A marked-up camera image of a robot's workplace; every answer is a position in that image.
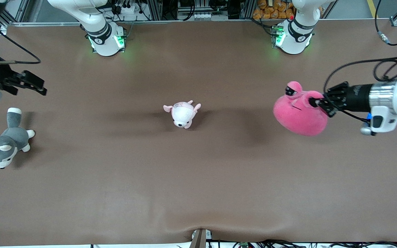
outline brown cloth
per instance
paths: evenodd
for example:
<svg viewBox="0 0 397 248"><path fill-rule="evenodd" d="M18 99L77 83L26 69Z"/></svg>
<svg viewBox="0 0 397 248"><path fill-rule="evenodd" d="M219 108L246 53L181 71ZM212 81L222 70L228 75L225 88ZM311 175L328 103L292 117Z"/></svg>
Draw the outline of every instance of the brown cloth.
<svg viewBox="0 0 397 248"><path fill-rule="evenodd" d="M397 27L379 26L397 42ZM237 241L397 240L397 129L363 136L339 113L308 138L272 114L289 81L320 91L338 66L397 46L372 20L315 32L287 55L252 22L135 25L126 51L103 58L79 27L10 27L42 59L12 68L49 91L0 101L0 134L9 107L36 131L0 169L0 246L185 242L197 228ZM2 37L0 56L31 59ZM373 66L330 86L374 83ZM202 108L189 130L175 127L163 105L189 100Z"/></svg>

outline black cable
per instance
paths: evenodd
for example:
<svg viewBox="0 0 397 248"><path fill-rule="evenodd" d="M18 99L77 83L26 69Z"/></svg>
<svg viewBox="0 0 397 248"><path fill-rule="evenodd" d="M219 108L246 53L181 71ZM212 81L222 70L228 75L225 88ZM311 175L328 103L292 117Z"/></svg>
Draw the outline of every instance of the black cable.
<svg viewBox="0 0 397 248"><path fill-rule="evenodd" d="M382 0L379 0L378 4L376 5L376 11L375 11L375 28L376 28L376 32L379 32L377 17L378 17L378 10L379 10L379 6L381 5L381 1ZM389 42L389 43L387 43L387 45L396 46L397 43L392 44L392 43Z"/></svg>
<svg viewBox="0 0 397 248"><path fill-rule="evenodd" d="M195 2L192 2L192 4L191 4L191 9L189 10L189 14L188 14L188 16L185 18L185 19L182 19L182 20L179 20L177 17L175 17L175 15L174 15L174 13L172 13L172 5L174 4L174 0L170 0L170 5L168 6L169 7L169 9L170 9L170 14L171 14L171 16L172 16L172 18L174 19L174 20L177 20L177 21L187 21L187 20L189 20L193 15L194 15L194 11L195 11Z"/></svg>
<svg viewBox="0 0 397 248"><path fill-rule="evenodd" d="M367 248L370 245L391 245L397 248L397 244L389 241L377 241L377 242L360 242L360 243L332 243L330 247L341 246L346 248Z"/></svg>
<svg viewBox="0 0 397 248"><path fill-rule="evenodd" d="M255 19L251 18L251 17L244 17L243 19L251 20L251 21L254 22L255 24L257 24L257 25L263 27L263 30L264 30L268 35L270 35L270 36L275 36L275 37L277 36L277 35L275 35L275 34L270 33L268 30L266 30L266 29L271 29L273 26L263 24L263 21L261 21L261 19L260 19L259 22L256 21Z"/></svg>
<svg viewBox="0 0 397 248"><path fill-rule="evenodd" d="M385 58L385 59L374 59L374 60L355 61L355 62L350 62L350 63L344 64L344 65L338 67L337 69L335 69L335 70L327 77L327 79L326 79L326 81L325 81L325 83L324 83L324 86L323 86L323 93L324 93L324 96L326 97L326 99L328 100L328 102L329 102L333 107L335 107L337 110L341 111L342 113L345 113L346 115L348 115L348 116L350 116L350 117L353 117L353 118L355 118L355 119L357 119L357 120L359 120L359 121L368 122L367 119L359 118L359 117L357 117L357 116L355 116L355 115L353 115L353 114L351 114L351 113L349 113L349 112L346 112L345 110L343 110L343 109L341 109L340 107L338 107L331 99L329 99L329 96L327 95L327 85L328 85L330 79L332 78L332 76L333 76L335 73L337 73L337 72L340 71L341 69L346 68L347 66L351 66L351 65L355 65L355 64L359 64L359 63L389 62L389 61L393 61L393 60L397 60L397 57ZM347 247L347 248L355 248L355 246L353 246L353 243L351 243L351 246L349 245L349 243L333 243L333 244L330 245L330 247L333 247L333 246L335 246L335 245L340 245L340 246Z"/></svg>
<svg viewBox="0 0 397 248"><path fill-rule="evenodd" d="M136 3L137 3L137 5L139 6L140 11L142 11L143 15L146 17L146 19L147 19L148 21L151 21L151 19L150 19L148 16L146 16L145 11L143 11L143 9L142 9L142 3L140 2L140 0L136 0Z"/></svg>
<svg viewBox="0 0 397 248"><path fill-rule="evenodd" d="M269 33L269 31L267 31L267 29L266 29L265 25L263 24L263 22L261 21L261 19L260 19L260 23L261 23L261 25L262 25L262 27L263 27L263 30L264 30L268 35L274 36L273 34Z"/></svg>
<svg viewBox="0 0 397 248"><path fill-rule="evenodd" d="M211 9L213 9L214 11L225 11L225 10L227 10L227 6L225 6L223 8L219 8L216 5L214 5L215 2L216 2L216 0L210 0L209 1L209 7Z"/></svg>
<svg viewBox="0 0 397 248"><path fill-rule="evenodd" d="M251 20L252 22L254 22L257 25L260 25L262 27L267 27L267 28L272 28L271 25L266 25L266 24L262 24L260 22L257 22L255 19L251 18L251 17L243 17L243 19L247 19L247 20Z"/></svg>
<svg viewBox="0 0 397 248"><path fill-rule="evenodd" d="M377 81L379 81L379 82L392 82L392 81L394 81L394 80L397 78L397 74L394 75L393 77L388 77L388 76L387 76L387 74L388 74L389 72L391 72L391 70L392 70L393 68L395 68L395 66L397 66L397 60L390 61L390 62L394 62L394 64L391 65L391 66L386 70L386 72L384 72L384 74L383 74L383 76L382 76L381 78L377 76L377 70L378 70L379 66L381 66L383 63L386 63L386 62L388 62L388 61L383 61L383 62L377 63L376 66L375 66L375 68L373 69L373 77L374 77Z"/></svg>
<svg viewBox="0 0 397 248"><path fill-rule="evenodd" d="M34 55L32 52L30 52L29 50L25 49L24 47L22 47L20 44L17 44L15 41L13 41L11 38L9 38L7 35L3 34L0 30L0 35L4 36L4 38L8 39L11 43L17 45L17 47L19 47L20 49L22 49L24 52L27 52L29 55L31 55L33 58L35 58L37 61L5 61L5 63L0 63L0 64L15 64L15 63L22 63L22 64L37 64L40 63L41 60Z"/></svg>

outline gray plush husky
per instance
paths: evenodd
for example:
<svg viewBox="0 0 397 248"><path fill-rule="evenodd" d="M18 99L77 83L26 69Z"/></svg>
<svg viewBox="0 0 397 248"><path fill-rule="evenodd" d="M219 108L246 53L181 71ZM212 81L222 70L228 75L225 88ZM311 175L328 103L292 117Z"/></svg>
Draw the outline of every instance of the gray plush husky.
<svg viewBox="0 0 397 248"><path fill-rule="evenodd" d="M19 127L21 124L21 110L9 108L7 111L8 128L0 136L0 168L10 165L13 157L19 150L30 150L29 138L34 136L33 130Z"/></svg>

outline wire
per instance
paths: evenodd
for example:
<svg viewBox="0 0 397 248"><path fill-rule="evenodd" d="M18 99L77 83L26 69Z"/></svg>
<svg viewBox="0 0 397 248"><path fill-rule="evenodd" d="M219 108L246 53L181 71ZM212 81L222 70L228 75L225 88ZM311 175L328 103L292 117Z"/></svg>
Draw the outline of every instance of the wire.
<svg viewBox="0 0 397 248"><path fill-rule="evenodd" d="M266 24L262 24L261 22L257 22L255 19L253 19L252 17L243 17L243 19L247 19L247 20L251 20L252 22L254 22L257 25L260 25L262 27L268 27L268 28L272 28L271 25L266 25Z"/></svg>
<svg viewBox="0 0 397 248"><path fill-rule="evenodd" d="M383 76L382 76L381 78L377 76L377 70L378 70L379 66L382 65L383 63L387 63L387 62L389 62L389 61L379 62L379 63L376 64L375 68L373 69L373 77L374 77L377 81L379 81L379 82L392 82L392 81L394 81L394 80L397 78L397 74L394 75L393 77L388 77L388 76L387 76L387 74L388 74L389 72L391 72L391 70L392 70L393 68L395 68L395 66L397 66L397 60L392 61L392 62L394 62L394 64L391 65L391 66L386 70L386 72L384 72L384 74L383 74Z"/></svg>
<svg viewBox="0 0 397 248"><path fill-rule="evenodd" d="M112 19L114 18L114 16L110 16L110 15L106 14L106 12L108 12L108 11L100 11L98 7L95 7L95 8L102 15L106 15L107 17L112 18Z"/></svg>
<svg viewBox="0 0 397 248"><path fill-rule="evenodd" d="M355 64L360 64L360 63L394 62L395 60L397 60L397 57L385 58L385 59L365 60L365 61L355 61L355 62L350 62L350 63L344 64L344 65L338 67L337 69L335 69L335 70L327 77L327 79L326 79L326 81L325 81L325 83L324 83L324 86L323 86L323 93L324 93L325 98L328 100L328 102L329 102L333 107L335 107L337 110L341 111L342 113L345 113L346 115L348 115L348 116L350 116L350 117L353 117L353 118L355 118L355 119L357 119L357 120L359 120L359 121L368 122L368 119L359 118L359 117L357 117L357 116L355 116L355 115L353 115L353 114L351 114L351 113L349 113L349 112L346 112L346 111L343 110L342 108L338 107L338 106L329 98L329 96L327 95L327 85L328 85L330 79L332 78L332 76L333 76L335 73L337 73L337 72L340 71L341 69L346 68L347 66L351 66L351 65L355 65ZM351 243L351 246L350 246L350 245L345 246L345 244L348 245L349 243L333 243L333 244L331 244L330 246L333 247L333 246L335 246L335 245L341 245L341 246L347 247L347 248L355 248L355 246L354 246L353 243Z"/></svg>
<svg viewBox="0 0 397 248"><path fill-rule="evenodd" d="M225 11L225 10L227 10L227 6L219 8L217 5L214 5L215 2L216 2L216 0L210 0L209 1L209 7L211 7L211 9L213 9L214 11Z"/></svg>
<svg viewBox="0 0 397 248"><path fill-rule="evenodd" d="M173 3L174 3L174 0L170 0L169 9L170 9L170 14L171 14L171 16L172 16L172 18L174 20L187 21L194 15L194 11L195 11L195 2L194 1L192 1L191 9L189 10L188 16L185 19L183 19L183 20L179 20L178 18L175 17L174 13L172 13L172 5L173 5Z"/></svg>
<svg viewBox="0 0 397 248"><path fill-rule="evenodd" d="M378 27L378 21L377 21L378 10L379 10L379 6L381 5L381 1L382 1L382 0L379 0L378 5L376 5L376 11L375 11L375 28L376 28L376 32L378 32L379 36L382 38L382 36L385 36L385 35L384 35L383 33L380 33L379 27ZM393 47L394 47L394 46L397 46L397 43L392 44L392 43L390 43L390 42L388 41L387 45L390 45L390 46L393 46Z"/></svg>
<svg viewBox="0 0 397 248"><path fill-rule="evenodd" d="M17 45L17 47L19 47L20 49L22 49L23 51L27 52L29 55L31 55L33 58L35 58L37 61L0 61L0 64L15 64L15 63L22 63L22 64L37 64L40 63L41 60L34 55L32 52L30 52L29 50L25 49L24 47L22 47L20 44L17 44L15 41L13 41L11 38L9 38L7 35L3 34L0 30L0 35L4 36L4 38L8 39L11 43Z"/></svg>
<svg viewBox="0 0 397 248"><path fill-rule="evenodd" d="M263 27L263 30L264 30L268 35L274 36L273 34L269 33L269 31L267 31L267 29L266 29L265 25L263 24L263 22L261 21L261 19L260 19L260 23L261 23L261 25L262 25L262 27Z"/></svg>
<svg viewBox="0 0 397 248"><path fill-rule="evenodd" d="M389 241L377 241L377 242L359 242L359 243L332 243L330 247L341 246L346 248L367 248L370 245L391 245L397 248L397 244Z"/></svg>
<svg viewBox="0 0 397 248"><path fill-rule="evenodd" d="M272 26L271 26L271 25L263 24L263 21L261 21L261 19L260 19L259 22L256 21L255 19L251 18L251 17L243 17L243 19L251 20L251 21L254 22L255 24L257 24L257 25L263 27L263 30L264 30L268 35L270 35L270 36L277 36L277 35L275 35L275 34L270 33L270 32L266 29L266 28L271 29Z"/></svg>
<svg viewBox="0 0 397 248"><path fill-rule="evenodd" d="M143 11L143 9L142 9L142 3L140 2L140 0L136 0L136 3L137 3L137 5L139 6L140 11L142 11L143 15L146 17L146 19L147 19L148 21L151 21L151 19L150 19L148 16L146 16L145 11Z"/></svg>
<svg viewBox="0 0 397 248"><path fill-rule="evenodd" d="M294 243L286 241L286 240L265 240L265 241L262 241L260 243L265 245L267 248L275 248L274 244L281 245L281 246L286 247L286 248L292 248L292 247L293 248L305 248L305 247L300 246L300 245L295 245Z"/></svg>

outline stuffed animal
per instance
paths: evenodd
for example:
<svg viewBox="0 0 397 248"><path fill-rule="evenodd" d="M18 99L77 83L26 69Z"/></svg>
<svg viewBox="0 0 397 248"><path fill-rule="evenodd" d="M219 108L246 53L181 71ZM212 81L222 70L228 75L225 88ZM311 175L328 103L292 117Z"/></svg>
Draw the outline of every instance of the stuffed animal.
<svg viewBox="0 0 397 248"><path fill-rule="evenodd" d="M327 125L328 116L320 107L313 107L309 99L322 99L318 91L303 91L300 83L287 84L285 95L274 105L274 116L285 128L299 135L315 136Z"/></svg>
<svg viewBox="0 0 397 248"><path fill-rule="evenodd" d="M164 105L163 109L168 113L171 112L175 126L188 129L192 124L192 119L197 114L197 110L202 106L200 103L195 107L191 104L192 100L189 102L178 102L174 106Z"/></svg>
<svg viewBox="0 0 397 248"><path fill-rule="evenodd" d="M33 130L19 127L21 114L18 108L9 108L7 111L8 128L0 136L0 168L10 165L19 150L23 152L30 150L29 138L32 138L35 133Z"/></svg>

